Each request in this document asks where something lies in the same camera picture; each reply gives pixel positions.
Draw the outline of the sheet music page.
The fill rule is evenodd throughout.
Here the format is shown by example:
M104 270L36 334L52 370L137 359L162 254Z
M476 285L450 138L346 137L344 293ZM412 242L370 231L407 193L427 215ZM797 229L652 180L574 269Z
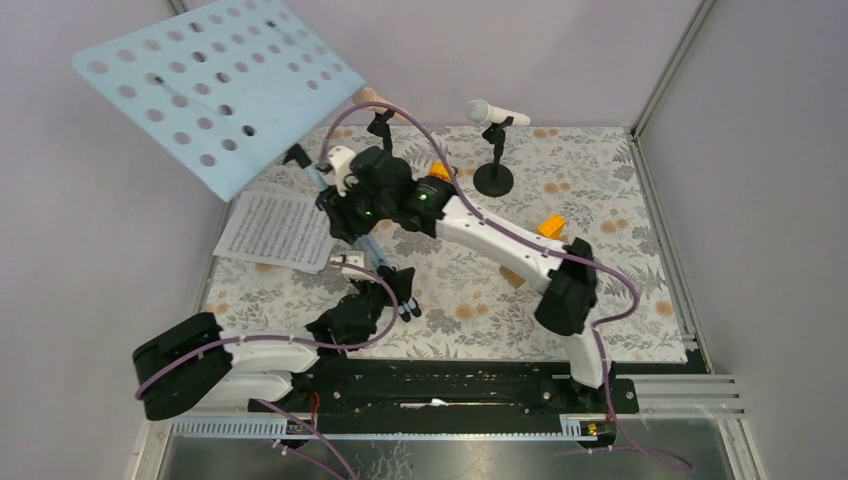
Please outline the sheet music page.
M247 191L236 201L213 254L316 273L336 244L329 226L327 215L306 196Z

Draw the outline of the pink toy microphone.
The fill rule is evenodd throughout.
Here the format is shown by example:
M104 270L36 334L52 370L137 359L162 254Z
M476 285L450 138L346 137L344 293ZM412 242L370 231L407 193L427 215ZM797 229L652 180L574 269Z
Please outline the pink toy microphone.
M351 98L351 103L354 106L367 104L365 107L366 111L371 111L376 114L385 114L390 112L386 105L396 108L396 105L392 102L389 102L382 96L376 93L373 88L364 87L359 90L357 93L353 95Z

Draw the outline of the yellow toy block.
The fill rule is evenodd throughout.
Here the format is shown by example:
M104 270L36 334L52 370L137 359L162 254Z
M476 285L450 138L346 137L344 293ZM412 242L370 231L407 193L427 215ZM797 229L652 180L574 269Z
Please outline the yellow toy block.
M568 222L565 217L559 214L554 214L543 221L537 227L536 231L544 238L565 241L567 239L567 224Z

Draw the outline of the white toy microphone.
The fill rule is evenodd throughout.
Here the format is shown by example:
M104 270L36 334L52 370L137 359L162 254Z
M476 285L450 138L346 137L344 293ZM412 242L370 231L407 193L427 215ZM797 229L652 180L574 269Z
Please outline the white toy microphone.
M509 117L512 118L514 126L531 124L531 118L528 115L491 105L483 99L469 101L464 107L464 113L468 120L478 124L486 122L501 124Z

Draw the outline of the light blue music stand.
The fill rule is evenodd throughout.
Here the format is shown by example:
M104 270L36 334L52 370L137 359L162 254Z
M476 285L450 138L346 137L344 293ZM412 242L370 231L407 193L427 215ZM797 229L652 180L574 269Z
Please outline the light blue music stand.
M365 87L283 1L216 1L72 58L224 201Z

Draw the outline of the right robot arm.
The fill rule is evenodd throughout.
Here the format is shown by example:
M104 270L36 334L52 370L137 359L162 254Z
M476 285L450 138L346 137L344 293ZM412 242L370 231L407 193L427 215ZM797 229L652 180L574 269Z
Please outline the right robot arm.
M598 279L586 241L565 244L503 220L461 197L440 177L414 178L406 161L378 146L360 152L334 147L318 169L334 175L317 199L330 218L333 237L352 242L389 220L406 231L469 248L517 273L541 296L536 321L563 339L577 405L597 412L612 400L613 387L588 325Z

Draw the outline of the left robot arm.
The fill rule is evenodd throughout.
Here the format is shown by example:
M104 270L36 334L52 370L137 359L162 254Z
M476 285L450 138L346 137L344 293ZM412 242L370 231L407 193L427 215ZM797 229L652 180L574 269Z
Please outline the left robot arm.
M309 401L304 373L322 357L368 347L386 336L377 329L385 309L395 320L421 314L412 298L415 270L376 271L344 263L357 273L354 292L305 327L305 333L234 333L211 312L200 312L137 347L132 354L147 419L179 416L196 406L243 406L252 398L296 411Z

